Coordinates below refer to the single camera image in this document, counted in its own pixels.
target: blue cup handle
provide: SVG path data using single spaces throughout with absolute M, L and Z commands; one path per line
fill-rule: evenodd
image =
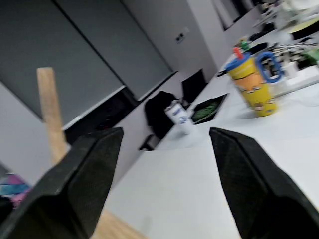
M 262 59 L 264 57 L 269 57 L 271 58 L 271 60 L 274 62 L 276 70 L 279 73 L 278 77 L 275 78 L 270 78 L 267 74 L 266 74 L 266 69 L 264 68 L 263 64 L 262 64 Z M 270 51 L 266 51 L 263 52 L 261 54 L 258 55 L 257 59 L 256 59 L 256 64 L 261 72 L 261 74 L 263 75 L 264 79 L 268 82 L 268 83 L 275 83 L 277 81 L 279 81 L 281 79 L 281 77 L 284 75 L 284 72 L 282 70 L 282 67 L 280 65 L 280 63 L 277 61 L 277 59 L 275 58 L 275 54 L 273 52 Z

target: yellow cup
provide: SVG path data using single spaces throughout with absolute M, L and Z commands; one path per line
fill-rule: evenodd
M 250 53 L 244 54 L 244 59 L 235 59 L 226 69 L 258 116 L 268 116 L 276 111 L 274 97 Z

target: white table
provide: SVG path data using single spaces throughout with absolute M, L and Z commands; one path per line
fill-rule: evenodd
M 211 127 L 256 139 L 319 209 L 319 107 L 303 98 L 316 95 L 319 103 L 319 84 L 280 97 L 275 114 L 257 118 L 225 75 L 213 78 L 189 111 L 227 93 L 214 120 L 187 136 L 174 127 L 155 152 L 144 153 L 111 191 L 107 209 L 151 239 L 240 238 L 220 185 Z

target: gray wall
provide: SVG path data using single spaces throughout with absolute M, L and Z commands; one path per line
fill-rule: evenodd
M 34 185 L 52 166 L 44 124 L 0 82 L 0 161 Z
M 50 0 L 2 0 L 0 32 L 0 79 L 39 116 L 38 67 L 55 70 L 64 124 L 122 85 Z
M 171 70 L 119 0 L 57 0 L 136 98 Z
M 253 8 L 250 12 L 239 19 L 234 25 L 225 31 L 227 42 L 230 46 L 234 46 L 239 42 L 239 39 L 243 36 L 250 36 L 258 29 L 253 28 L 253 25 L 260 17 L 260 11 L 258 7 Z
M 211 0 L 187 0 L 209 53 L 219 69 L 232 53 Z
M 190 75 L 203 68 L 206 79 L 212 78 L 217 69 L 187 1 L 124 0 L 123 2 L 173 70 Z M 177 44 L 175 39 L 185 27 L 190 32 L 181 44 Z

